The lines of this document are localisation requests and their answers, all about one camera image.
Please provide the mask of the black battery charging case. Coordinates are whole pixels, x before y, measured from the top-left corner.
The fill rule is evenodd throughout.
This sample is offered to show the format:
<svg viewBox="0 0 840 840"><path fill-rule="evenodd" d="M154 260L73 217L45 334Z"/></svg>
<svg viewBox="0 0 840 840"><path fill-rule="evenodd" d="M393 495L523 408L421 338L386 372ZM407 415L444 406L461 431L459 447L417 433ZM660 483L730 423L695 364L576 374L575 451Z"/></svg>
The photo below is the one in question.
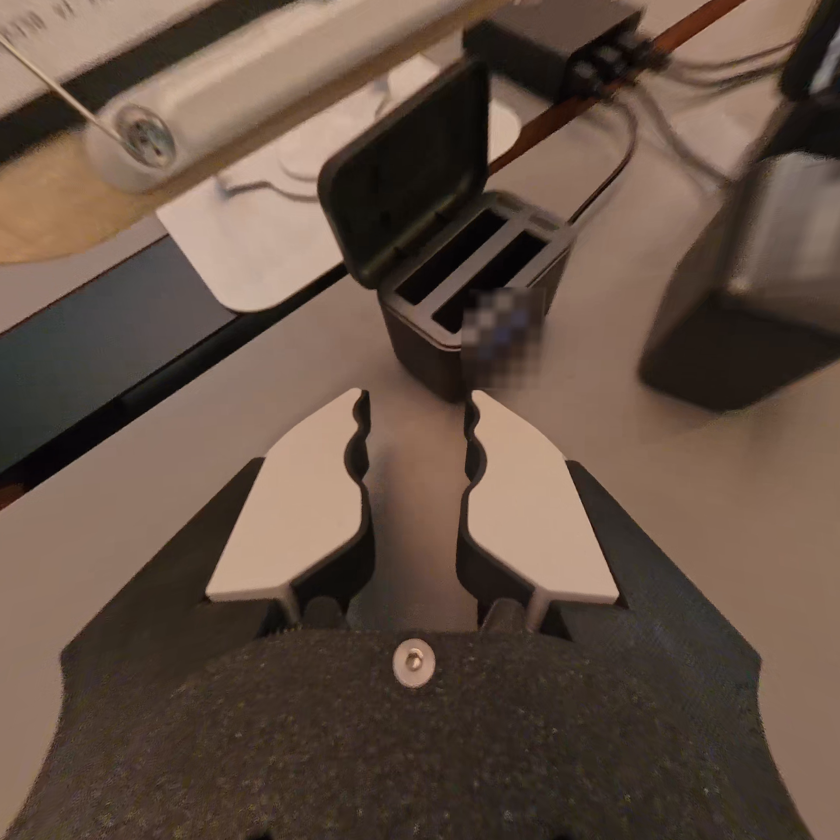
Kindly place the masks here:
<svg viewBox="0 0 840 840"><path fill-rule="evenodd" d="M789 102L838 98L839 2L817 2L780 75Z"/></svg>
<svg viewBox="0 0 840 840"><path fill-rule="evenodd" d="M564 220L487 190L490 75L448 67L334 154L318 198L348 274L375 291L395 357L462 403L538 333L574 244Z"/></svg>
<svg viewBox="0 0 840 840"><path fill-rule="evenodd" d="M642 383L715 413L839 357L839 110L781 108L671 276Z"/></svg>

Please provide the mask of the black multi-port power hub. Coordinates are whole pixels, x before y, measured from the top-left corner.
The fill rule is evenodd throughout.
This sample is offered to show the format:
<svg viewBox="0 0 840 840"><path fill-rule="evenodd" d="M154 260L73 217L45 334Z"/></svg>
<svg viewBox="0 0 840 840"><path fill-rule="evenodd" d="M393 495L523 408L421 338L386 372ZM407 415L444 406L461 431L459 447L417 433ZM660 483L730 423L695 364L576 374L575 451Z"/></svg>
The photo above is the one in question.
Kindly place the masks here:
<svg viewBox="0 0 840 840"><path fill-rule="evenodd" d="M598 95L648 52L641 6L613 1L512 2L462 35L466 55L557 104Z"/></svg>

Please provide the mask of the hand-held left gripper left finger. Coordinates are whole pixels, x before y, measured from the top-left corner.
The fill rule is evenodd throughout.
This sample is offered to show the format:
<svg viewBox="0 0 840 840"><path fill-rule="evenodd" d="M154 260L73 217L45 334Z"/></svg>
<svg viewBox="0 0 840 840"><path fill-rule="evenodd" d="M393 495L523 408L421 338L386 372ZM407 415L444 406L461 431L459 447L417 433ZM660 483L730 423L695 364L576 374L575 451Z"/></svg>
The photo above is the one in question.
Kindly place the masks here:
<svg viewBox="0 0 840 840"><path fill-rule="evenodd" d="M268 449L206 585L210 602L275 602L300 623L331 601L345 621L375 570L370 432L371 396L352 387Z"/></svg>

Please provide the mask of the dark flat pad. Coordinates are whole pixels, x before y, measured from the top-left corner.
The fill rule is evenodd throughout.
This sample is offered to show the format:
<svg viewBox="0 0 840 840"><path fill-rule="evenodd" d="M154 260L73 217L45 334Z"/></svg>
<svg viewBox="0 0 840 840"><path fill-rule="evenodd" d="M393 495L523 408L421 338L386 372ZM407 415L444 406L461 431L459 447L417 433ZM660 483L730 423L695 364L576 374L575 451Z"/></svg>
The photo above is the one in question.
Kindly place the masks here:
<svg viewBox="0 0 840 840"><path fill-rule="evenodd" d="M2 485L32 487L303 308L343 275L235 313L165 236L2 333Z"/></svg>

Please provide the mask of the wooden sign board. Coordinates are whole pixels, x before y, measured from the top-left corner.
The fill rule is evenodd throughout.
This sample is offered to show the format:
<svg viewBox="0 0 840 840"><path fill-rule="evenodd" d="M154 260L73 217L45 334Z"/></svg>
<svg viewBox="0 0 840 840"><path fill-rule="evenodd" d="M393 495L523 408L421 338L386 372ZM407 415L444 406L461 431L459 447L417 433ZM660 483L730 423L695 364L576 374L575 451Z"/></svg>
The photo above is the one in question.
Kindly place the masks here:
<svg viewBox="0 0 840 840"><path fill-rule="evenodd" d="M488 17L501 5L502 2L460 2L452 14L152 192L129 194L105 183L92 170L84 149L85 131L96 128L143 159L141 142L151 138L151 123L138 120L138 135L131 133L126 141L100 119L99 113L85 113L87 126L83 132L61 134L2 167L2 264L39 263L73 256L105 242L394 66Z"/></svg>

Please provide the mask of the white instruction sheet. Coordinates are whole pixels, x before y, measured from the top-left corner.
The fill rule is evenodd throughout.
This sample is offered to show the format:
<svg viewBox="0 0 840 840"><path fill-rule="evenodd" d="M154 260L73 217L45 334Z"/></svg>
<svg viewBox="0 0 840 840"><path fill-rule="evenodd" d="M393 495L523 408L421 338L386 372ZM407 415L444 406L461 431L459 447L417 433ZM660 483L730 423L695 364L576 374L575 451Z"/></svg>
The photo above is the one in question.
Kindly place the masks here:
<svg viewBox="0 0 840 840"><path fill-rule="evenodd" d="M1 31L54 81L73 81L116 60L121 90L286 4L2 1Z"/></svg>

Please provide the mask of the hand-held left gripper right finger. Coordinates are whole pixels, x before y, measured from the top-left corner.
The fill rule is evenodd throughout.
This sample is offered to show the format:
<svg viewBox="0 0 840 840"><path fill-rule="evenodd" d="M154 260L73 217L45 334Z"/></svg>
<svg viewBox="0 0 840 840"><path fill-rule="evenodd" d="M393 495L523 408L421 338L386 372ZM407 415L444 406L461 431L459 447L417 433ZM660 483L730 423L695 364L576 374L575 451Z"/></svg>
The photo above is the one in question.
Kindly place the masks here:
<svg viewBox="0 0 840 840"><path fill-rule="evenodd" d="M524 626L543 628L556 603L615 607L621 593L574 483L544 433L488 392L465 403L465 475L456 574L482 627L512 602Z"/></svg>

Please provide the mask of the white stand base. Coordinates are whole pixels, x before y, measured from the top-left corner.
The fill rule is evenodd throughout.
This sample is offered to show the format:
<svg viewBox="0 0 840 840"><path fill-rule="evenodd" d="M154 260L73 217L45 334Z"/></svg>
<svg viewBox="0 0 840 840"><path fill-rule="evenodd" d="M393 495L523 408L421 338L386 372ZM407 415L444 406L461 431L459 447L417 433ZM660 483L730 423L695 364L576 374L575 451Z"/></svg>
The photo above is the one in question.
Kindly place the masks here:
<svg viewBox="0 0 840 840"><path fill-rule="evenodd" d="M219 303L273 308L341 262L318 199L322 166L440 71L416 56L156 211Z"/></svg>

